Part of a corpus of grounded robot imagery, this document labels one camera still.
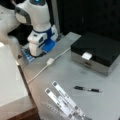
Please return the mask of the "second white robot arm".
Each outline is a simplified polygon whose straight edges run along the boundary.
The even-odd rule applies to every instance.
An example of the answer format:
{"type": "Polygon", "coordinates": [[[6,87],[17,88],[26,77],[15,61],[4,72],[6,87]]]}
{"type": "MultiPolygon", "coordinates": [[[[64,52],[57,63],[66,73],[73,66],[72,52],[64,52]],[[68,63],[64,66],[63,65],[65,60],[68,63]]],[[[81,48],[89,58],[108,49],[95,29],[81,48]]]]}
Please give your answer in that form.
{"type": "Polygon", "coordinates": [[[10,46],[15,60],[21,64],[23,62],[23,54],[20,43],[15,36],[10,35],[10,32],[19,25],[20,23],[17,21],[14,11],[0,5],[0,42],[10,46]]]}

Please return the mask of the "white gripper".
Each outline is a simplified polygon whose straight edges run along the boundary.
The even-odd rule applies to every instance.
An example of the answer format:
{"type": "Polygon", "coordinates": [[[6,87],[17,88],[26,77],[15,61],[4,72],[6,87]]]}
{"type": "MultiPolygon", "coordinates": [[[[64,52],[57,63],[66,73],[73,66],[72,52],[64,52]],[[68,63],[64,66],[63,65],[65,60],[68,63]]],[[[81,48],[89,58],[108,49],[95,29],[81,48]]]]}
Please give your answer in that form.
{"type": "Polygon", "coordinates": [[[42,50],[42,47],[44,46],[44,41],[47,39],[47,31],[36,32],[33,30],[28,36],[29,49],[32,56],[40,56],[42,53],[46,53],[42,50]]]}

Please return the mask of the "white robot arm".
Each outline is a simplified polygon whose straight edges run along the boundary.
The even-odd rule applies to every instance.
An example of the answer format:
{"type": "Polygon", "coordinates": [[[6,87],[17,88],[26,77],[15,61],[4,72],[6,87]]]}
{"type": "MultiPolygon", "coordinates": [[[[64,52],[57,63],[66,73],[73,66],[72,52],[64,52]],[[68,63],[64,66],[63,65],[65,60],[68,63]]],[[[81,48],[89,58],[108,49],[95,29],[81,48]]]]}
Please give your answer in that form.
{"type": "Polygon", "coordinates": [[[32,26],[28,36],[28,46],[32,56],[42,57],[53,49],[58,31],[50,22],[46,0],[25,0],[17,4],[15,16],[20,23],[32,26]]]}

